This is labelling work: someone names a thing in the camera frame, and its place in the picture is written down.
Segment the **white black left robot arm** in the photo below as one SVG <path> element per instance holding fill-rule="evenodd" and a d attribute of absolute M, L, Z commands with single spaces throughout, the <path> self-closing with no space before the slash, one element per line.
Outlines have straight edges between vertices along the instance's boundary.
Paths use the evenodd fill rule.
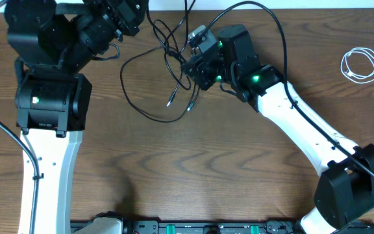
<path fill-rule="evenodd" d="M 16 124 L 21 131 L 20 233 L 69 233 L 73 171 L 92 84 L 87 63 L 113 40 L 134 36 L 147 1 L 9 1 L 7 40 L 18 53 Z"/>

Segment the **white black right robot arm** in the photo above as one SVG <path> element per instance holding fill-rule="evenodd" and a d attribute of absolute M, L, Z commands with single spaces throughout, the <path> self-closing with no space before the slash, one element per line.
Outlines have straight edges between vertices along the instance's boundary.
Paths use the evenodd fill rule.
<path fill-rule="evenodd" d="M 305 154 L 319 182 L 303 233 L 374 233 L 360 217 L 374 208 L 374 145 L 360 147 L 312 110 L 273 66 L 262 64 L 243 25 L 217 34 L 200 26 L 187 37 L 182 71 L 201 90 L 229 84 L 231 94 L 277 125 Z"/>

